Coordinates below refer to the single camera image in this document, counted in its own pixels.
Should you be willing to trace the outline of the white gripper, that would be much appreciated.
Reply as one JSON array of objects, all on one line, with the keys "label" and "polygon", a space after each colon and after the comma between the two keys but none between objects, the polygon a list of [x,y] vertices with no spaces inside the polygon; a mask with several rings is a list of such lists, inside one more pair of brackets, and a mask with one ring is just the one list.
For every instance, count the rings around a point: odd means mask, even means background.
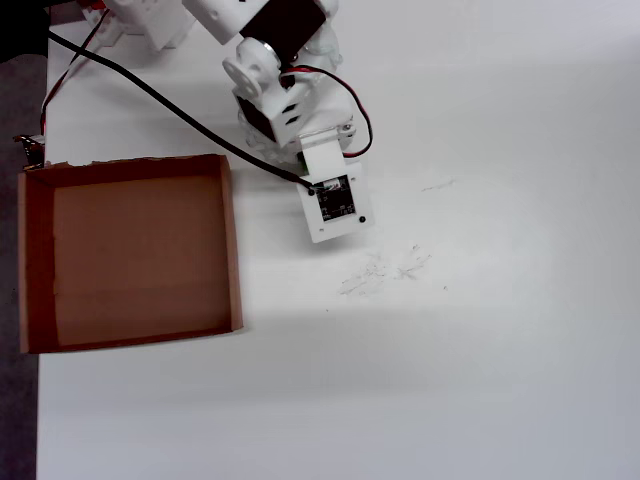
[{"label": "white gripper", "polygon": [[[345,124],[352,122],[354,107],[351,93],[336,73],[319,67],[301,67],[298,83],[303,87],[299,98],[302,121],[298,127],[299,135],[341,130]],[[303,160],[299,156],[302,149],[297,137],[280,146],[251,126],[244,116],[239,116],[238,121],[244,130],[246,144],[267,163],[276,166],[302,165]]]}]

